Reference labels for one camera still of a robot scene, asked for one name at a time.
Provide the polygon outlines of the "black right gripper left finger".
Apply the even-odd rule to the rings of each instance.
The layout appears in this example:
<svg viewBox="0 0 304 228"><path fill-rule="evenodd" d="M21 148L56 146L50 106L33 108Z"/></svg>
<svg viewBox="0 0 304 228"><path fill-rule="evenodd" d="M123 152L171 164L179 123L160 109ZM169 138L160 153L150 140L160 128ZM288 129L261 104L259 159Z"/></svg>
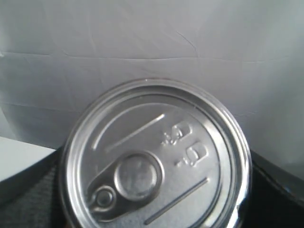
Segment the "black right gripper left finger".
<svg viewBox="0 0 304 228"><path fill-rule="evenodd" d="M67 228L60 200L61 149L0 183L2 228Z"/></svg>

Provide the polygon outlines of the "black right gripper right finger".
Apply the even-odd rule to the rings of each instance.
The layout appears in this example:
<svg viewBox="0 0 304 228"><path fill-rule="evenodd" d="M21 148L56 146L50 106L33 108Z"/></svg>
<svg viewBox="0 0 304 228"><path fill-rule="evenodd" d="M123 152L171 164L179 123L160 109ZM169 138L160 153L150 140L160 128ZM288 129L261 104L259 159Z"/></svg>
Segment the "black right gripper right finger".
<svg viewBox="0 0 304 228"><path fill-rule="evenodd" d="M238 228L302 228L304 181L251 150L252 189Z"/></svg>

